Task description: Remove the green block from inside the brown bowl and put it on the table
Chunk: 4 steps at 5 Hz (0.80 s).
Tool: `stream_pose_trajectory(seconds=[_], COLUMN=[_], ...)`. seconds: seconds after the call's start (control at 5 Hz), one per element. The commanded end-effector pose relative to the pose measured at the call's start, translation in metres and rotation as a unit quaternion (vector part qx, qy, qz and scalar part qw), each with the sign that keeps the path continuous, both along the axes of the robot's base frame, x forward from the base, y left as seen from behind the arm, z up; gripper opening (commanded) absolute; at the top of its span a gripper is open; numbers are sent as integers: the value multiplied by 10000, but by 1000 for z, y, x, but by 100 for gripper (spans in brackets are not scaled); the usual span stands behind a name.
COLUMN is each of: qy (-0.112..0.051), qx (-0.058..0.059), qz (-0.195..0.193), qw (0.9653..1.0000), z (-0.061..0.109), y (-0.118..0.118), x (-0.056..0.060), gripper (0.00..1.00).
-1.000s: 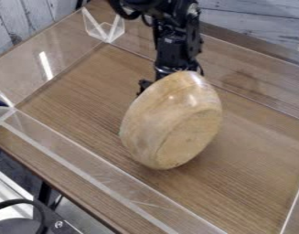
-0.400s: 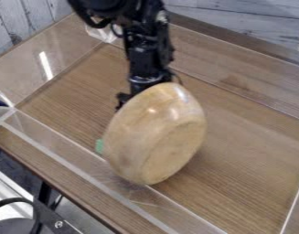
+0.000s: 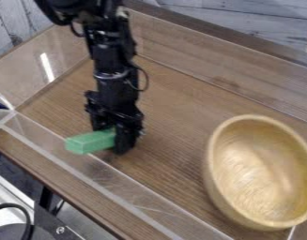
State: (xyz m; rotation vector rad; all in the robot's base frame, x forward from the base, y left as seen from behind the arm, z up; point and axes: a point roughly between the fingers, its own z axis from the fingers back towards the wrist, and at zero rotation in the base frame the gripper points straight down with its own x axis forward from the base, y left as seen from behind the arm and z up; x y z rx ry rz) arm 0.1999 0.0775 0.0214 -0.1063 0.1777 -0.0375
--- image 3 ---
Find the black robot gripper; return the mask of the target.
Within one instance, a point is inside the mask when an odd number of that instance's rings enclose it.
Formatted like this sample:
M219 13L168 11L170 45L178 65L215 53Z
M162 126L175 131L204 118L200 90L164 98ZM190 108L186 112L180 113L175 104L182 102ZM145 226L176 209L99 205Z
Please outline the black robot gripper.
M137 71L95 72L96 90L87 91L85 111L91 116L92 130L115 127L113 152L125 154L140 136L144 115L136 107L139 98Z

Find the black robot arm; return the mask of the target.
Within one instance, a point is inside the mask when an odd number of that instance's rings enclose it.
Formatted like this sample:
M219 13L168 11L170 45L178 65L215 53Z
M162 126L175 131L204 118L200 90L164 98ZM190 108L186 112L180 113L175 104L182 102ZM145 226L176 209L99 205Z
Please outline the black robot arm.
M87 136L72 138L83 151L112 149L125 154L143 132L144 114L136 107L144 70L133 62L136 43L129 27L129 14L123 0L33 0L49 21L59 26L81 25L72 30L84 38L93 62L96 89L84 93L85 112L92 133L109 140L91 141Z

